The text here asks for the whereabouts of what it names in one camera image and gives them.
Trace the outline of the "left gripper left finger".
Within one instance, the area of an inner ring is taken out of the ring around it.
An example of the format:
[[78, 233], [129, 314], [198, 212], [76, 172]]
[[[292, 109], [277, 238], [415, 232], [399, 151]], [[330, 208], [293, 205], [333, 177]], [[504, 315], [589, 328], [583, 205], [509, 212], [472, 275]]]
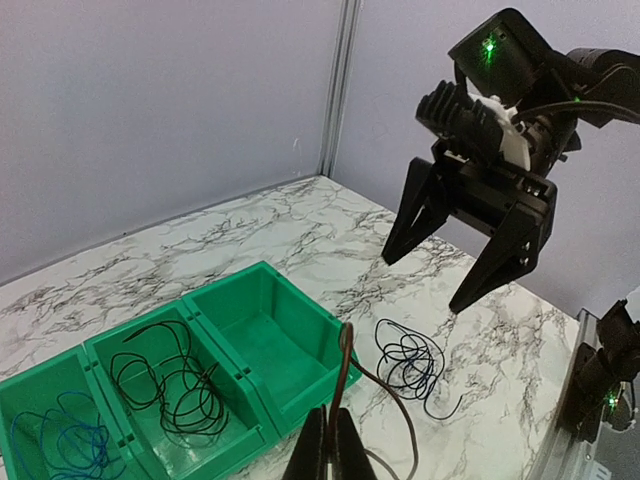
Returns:
[[326, 432], [326, 408], [312, 409], [299, 433], [283, 480], [327, 479]]

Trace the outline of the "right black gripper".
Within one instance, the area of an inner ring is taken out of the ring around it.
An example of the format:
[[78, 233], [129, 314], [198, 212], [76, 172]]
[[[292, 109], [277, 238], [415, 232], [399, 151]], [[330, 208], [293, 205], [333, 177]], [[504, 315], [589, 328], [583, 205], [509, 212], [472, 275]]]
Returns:
[[408, 166], [396, 219], [382, 250], [393, 265], [436, 232], [449, 213], [491, 236], [449, 303], [460, 313], [493, 290], [530, 273], [553, 229], [557, 187], [500, 161], [466, 161], [438, 140], [434, 164], [415, 157]]

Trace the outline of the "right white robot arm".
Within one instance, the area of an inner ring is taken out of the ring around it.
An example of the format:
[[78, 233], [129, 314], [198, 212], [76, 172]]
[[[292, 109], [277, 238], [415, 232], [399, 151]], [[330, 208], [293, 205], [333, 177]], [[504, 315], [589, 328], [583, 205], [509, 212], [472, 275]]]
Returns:
[[414, 158], [382, 256], [394, 264], [456, 218], [488, 243], [449, 303], [461, 312], [533, 271], [557, 200], [548, 174], [580, 149], [580, 122], [639, 120], [639, 58], [621, 50], [554, 50], [506, 8], [451, 50], [455, 78], [425, 95], [416, 120], [435, 135]]

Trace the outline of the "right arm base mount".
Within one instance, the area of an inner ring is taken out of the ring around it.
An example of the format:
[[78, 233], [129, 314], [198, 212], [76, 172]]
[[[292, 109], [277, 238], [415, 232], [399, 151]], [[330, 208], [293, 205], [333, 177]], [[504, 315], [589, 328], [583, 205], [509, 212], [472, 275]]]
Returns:
[[578, 348], [559, 423], [580, 441], [596, 440], [609, 394], [639, 373], [639, 323], [626, 305], [617, 301], [596, 322], [598, 349], [586, 343]]

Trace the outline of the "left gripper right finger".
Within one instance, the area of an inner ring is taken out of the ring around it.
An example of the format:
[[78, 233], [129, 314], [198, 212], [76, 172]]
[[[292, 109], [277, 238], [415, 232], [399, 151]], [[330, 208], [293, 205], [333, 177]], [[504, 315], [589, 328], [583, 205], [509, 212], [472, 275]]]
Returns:
[[338, 480], [376, 480], [376, 474], [364, 451], [359, 433], [346, 408], [337, 413], [333, 434], [333, 478]]

